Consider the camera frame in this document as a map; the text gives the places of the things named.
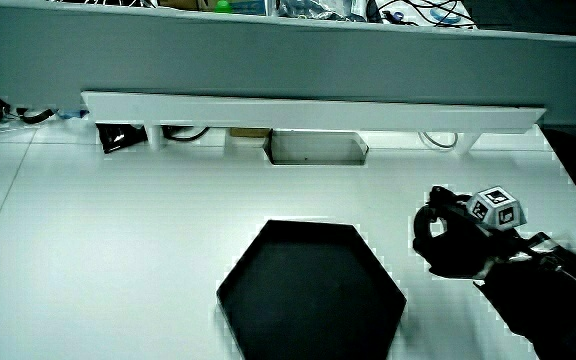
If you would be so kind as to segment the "person's right hand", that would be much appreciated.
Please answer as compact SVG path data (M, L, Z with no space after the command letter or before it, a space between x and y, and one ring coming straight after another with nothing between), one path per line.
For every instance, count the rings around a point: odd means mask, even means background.
M414 217L413 249L431 273L470 279L519 251L524 240L516 228L525 223L520 202L500 186L469 195L435 185Z

